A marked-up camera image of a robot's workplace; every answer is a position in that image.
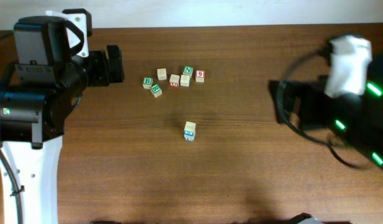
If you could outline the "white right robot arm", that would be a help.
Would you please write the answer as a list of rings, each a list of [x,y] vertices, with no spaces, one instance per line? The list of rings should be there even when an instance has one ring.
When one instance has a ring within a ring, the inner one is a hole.
[[[328,128],[347,146],[383,170],[383,54],[368,65],[366,90],[359,96],[343,93],[330,98],[324,93],[327,75],[315,81],[269,80],[276,122],[286,124],[299,136],[334,147],[306,134],[309,130]]]

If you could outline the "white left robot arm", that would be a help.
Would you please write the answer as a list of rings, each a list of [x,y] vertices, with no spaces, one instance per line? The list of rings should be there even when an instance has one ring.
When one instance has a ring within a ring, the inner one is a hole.
[[[83,9],[24,17],[12,32],[17,60],[0,81],[0,172],[6,223],[56,223],[65,119],[89,86],[124,80],[117,45],[90,50]]]

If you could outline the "wooden block red M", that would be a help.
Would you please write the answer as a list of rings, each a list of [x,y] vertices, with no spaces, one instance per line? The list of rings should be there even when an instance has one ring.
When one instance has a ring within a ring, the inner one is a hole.
[[[194,139],[196,134],[196,124],[193,122],[187,121],[185,123],[183,133],[185,138]]]

